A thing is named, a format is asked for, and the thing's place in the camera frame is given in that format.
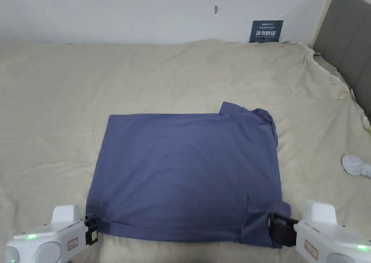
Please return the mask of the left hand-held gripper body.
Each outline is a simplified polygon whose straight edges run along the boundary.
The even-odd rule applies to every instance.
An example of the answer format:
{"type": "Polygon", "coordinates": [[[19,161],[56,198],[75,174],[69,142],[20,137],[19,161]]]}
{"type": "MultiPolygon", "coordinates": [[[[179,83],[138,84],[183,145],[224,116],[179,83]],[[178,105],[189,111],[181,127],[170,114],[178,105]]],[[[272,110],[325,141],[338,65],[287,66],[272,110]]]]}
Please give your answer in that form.
{"type": "Polygon", "coordinates": [[[6,263],[69,263],[87,249],[87,226],[76,205],[54,208],[48,224],[15,235],[6,244],[6,263]]]}

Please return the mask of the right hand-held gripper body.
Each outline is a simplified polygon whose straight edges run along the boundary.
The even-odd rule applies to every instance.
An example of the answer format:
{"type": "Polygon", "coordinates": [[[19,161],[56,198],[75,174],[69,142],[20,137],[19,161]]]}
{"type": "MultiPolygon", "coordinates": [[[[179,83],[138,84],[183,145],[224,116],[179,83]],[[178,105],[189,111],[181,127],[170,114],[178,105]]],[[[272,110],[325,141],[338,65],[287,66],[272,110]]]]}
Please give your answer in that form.
{"type": "Polygon", "coordinates": [[[371,242],[358,230],[337,222],[335,207],[308,200],[294,225],[295,250],[308,263],[369,263],[371,242]]]}

